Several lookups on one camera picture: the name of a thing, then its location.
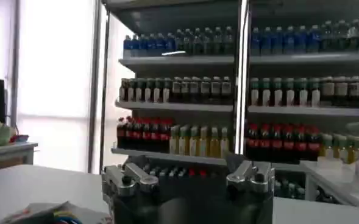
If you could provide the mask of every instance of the juice bottle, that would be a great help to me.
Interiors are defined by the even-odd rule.
[[[220,158],[221,149],[220,149],[220,140],[218,136],[217,127],[211,128],[211,138],[210,138],[210,157]]]
[[[199,139],[199,155],[206,157],[209,155],[209,138],[208,138],[208,127],[204,126],[201,128],[201,137]]]
[[[199,156],[199,132],[198,132],[198,126],[193,126],[191,128],[190,155],[191,156]]]
[[[221,157],[224,158],[224,155],[229,152],[229,138],[228,138],[228,128],[223,127],[221,129],[221,141],[220,141]]]

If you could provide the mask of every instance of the water bottle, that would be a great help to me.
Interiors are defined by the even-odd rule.
[[[285,54],[293,54],[294,53],[294,29],[293,26],[288,27],[288,31],[286,31],[285,37],[283,39],[284,49],[283,52]]]
[[[201,30],[196,28],[194,33],[194,40],[193,40],[193,54],[194,55],[201,55],[204,53],[204,44],[202,43],[202,35]]]
[[[132,40],[130,39],[129,35],[125,36],[123,57],[124,58],[132,57]]]
[[[251,55],[260,55],[260,34],[258,27],[252,29],[251,35]]]
[[[215,45],[215,54],[223,54],[224,46],[222,45],[222,32],[220,27],[216,27],[215,36],[213,38],[213,43]]]
[[[230,26],[226,27],[226,33],[224,35],[224,53],[227,55],[233,55],[235,53],[234,40],[232,28]]]
[[[183,37],[183,48],[186,54],[193,54],[193,35],[190,32],[190,29],[185,30],[185,36]]]
[[[263,35],[261,36],[261,46],[260,46],[261,55],[270,55],[271,54],[271,29],[266,27]]]
[[[167,52],[176,51],[175,38],[174,38],[174,35],[172,33],[167,34],[166,51]]]
[[[282,27],[277,27],[275,33],[271,35],[271,51],[273,54],[283,53],[283,33]]]
[[[144,34],[141,34],[140,37],[140,50],[138,51],[139,57],[147,57],[148,54],[148,39],[145,37]]]
[[[156,56],[157,55],[157,51],[156,51],[156,39],[155,39],[155,35],[153,33],[150,34],[149,39],[148,39],[148,56]]]
[[[183,33],[180,29],[177,29],[177,34],[175,35],[175,45],[177,51],[184,51],[185,48],[183,46]]]
[[[307,30],[305,29],[305,26],[300,26],[300,29],[296,34],[296,39],[294,42],[296,53],[303,54],[307,51],[307,38],[308,38],[308,33]]]
[[[307,52],[318,53],[321,44],[321,33],[318,25],[313,25],[308,35]]]
[[[333,32],[331,21],[326,21],[321,29],[321,51],[329,52],[332,51],[333,46]]]
[[[158,33],[156,38],[156,51],[158,56],[166,52],[166,40],[162,33]]]

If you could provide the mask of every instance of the red label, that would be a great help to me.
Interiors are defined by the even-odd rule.
[[[308,148],[313,151],[319,151],[320,144],[319,143],[308,143]]]
[[[292,150],[294,148],[294,142],[283,142],[283,148]]]
[[[298,142],[295,146],[298,151],[305,151],[307,149],[307,143]]]

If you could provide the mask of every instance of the bottle label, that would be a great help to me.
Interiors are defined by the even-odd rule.
[[[197,140],[190,139],[190,155],[196,156],[197,155]]]
[[[262,106],[269,106],[270,104],[270,90],[264,89],[262,95]]]
[[[200,156],[207,156],[207,143],[206,140],[199,141],[199,154]]]
[[[128,101],[133,101],[133,99],[134,99],[134,89],[132,88],[132,87],[130,87],[129,89],[128,89]]]
[[[152,102],[151,89],[150,88],[145,89],[145,101],[146,102]]]
[[[308,103],[308,91],[301,90],[300,91],[300,106],[306,106]]]
[[[312,91],[311,106],[318,107],[320,103],[320,91],[318,89]]]
[[[274,91],[274,106],[275,107],[282,106],[282,90],[281,89]]]
[[[321,86],[321,94],[323,96],[333,96],[335,92],[335,84],[333,82],[323,83]]]
[[[294,91],[288,90],[286,92],[286,105],[287,106],[293,106],[293,100],[294,100]]]
[[[347,96],[347,83],[346,82],[337,83],[335,92],[337,96]]]
[[[253,89],[251,91],[251,105],[258,105],[259,91],[257,89]]]
[[[136,101],[137,102],[141,102],[142,101],[142,89],[141,88],[136,88]]]
[[[154,89],[154,102],[159,103],[159,101],[160,101],[160,89],[155,88]]]
[[[163,103],[168,103],[169,100],[169,89],[163,89]]]

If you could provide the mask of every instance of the bottle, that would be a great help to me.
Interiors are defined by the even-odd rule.
[[[305,53],[307,51],[307,38],[308,33],[305,30],[305,26],[300,26],[299,31],[297,32],[296,39],[294,41],[296,53]]]
[[[271,38],[271,51],[273,54],[283,54],[283,32],[278,26]]]
[[[154,103],[163,102],[163,80],[161,78],[155,79],[155,88],[154,88]]]
[[[211,128],[210,157],[221,158],[220,140],[217,127]]]
[[[350,51],[356,51],[359,47],[359,20],[352,21],[352,25],[347,32],[347,45]]]
[[[179,154],[189,155],[189,136],[187,125],[180,128]]]
[[[288,27],[288,31],[286,32],[283,38],[283,53],[285,54],[293,54],[294,53],[294,29],[293,26]]]
[[[311,107],[318,107],[320,105],[319,81],[318,78],[310,79],[308,101]]]
[[[136,101],[135,90],[136,90],[136,79],[130,79],[129,80],[129,88],[128,88],[128,101],[129,102]]]
[[[171,136],[169,137],[169,152],[170,154],[179,154],[179,139],[178,139],[179,126],[170,128]]]
[[[271,54],[271,29],[266,27],[263,35],[261,36],[261,55],[270,55]]]
[[[321,47],[321,32],[318,25],[313,25],[308,36],[307,52],[318,53]]]
[[[119,87],[119,100],[120,101],[128,101],[128,87],[129,87],[129,80],[122,78],[121,86]]]
[[[140,50],[140,41],[137,38],[137,35],[133,35],[132,38],[132,57],[139,57],[138,52]]]
[[[193,126],[193,127],[191,128],[190,155],[191,155],[191,156],[199,156],[199,133],[198,133],[198,126]]]
[[[224,35],[224,53],[226,55],[233,55],[235,53],[234,44],[232,28],[227,26]]]
[[[177,29],[177,33],[175,34],[175,45],[177,51],[184,51],[185,46],[183,45],[183,33],[180,29]]]
[[[183,48],[188,55],[193,53],[193,36],[190,32],[190,29],[185,30],[185,35],[183,37]]]
[[[132,40],[130,39],[129,35],[125,36],[123,57],[124,58],[132,57]]]
[[[261,105],[264,107],[270,106],[270,78],[262,79],[262,95]]]
[[[259,105],[259,79],[251,78],[251,106]]]
[[[199,155],[207,157],[210,153],[209,148],[210,140],[208,138],[208,127],[204,126],[201,128],[201,137],[199,139]]]
[[[335,95],[335,84],[331,76],[321,79],[320,104],[322,106],[331,106]]]
[[[261,36],[259,33],[259,28],[254,27],[252,29],[252,35],[251,35],[251,55],[253,56],[260,55],[260,41],[261,41]]]
[[[215,36],[213,38],[213,43],[215,44],[214,52],[215,54],[223,54],[224,46],[222,43],[222,32],[220,27],[216,27]]]
[[[220,141],[220,149],[221,149],[221,157],[225,158],[225,154],[227,152],[230,152],[230,148],[229,148],[229,138],[228,138],[228,128],[227,127],[223,127],[221,129],[221,141]]]
[[[331,21],[326,21],[321,30],[321,51],[332,51],[333,32]]]

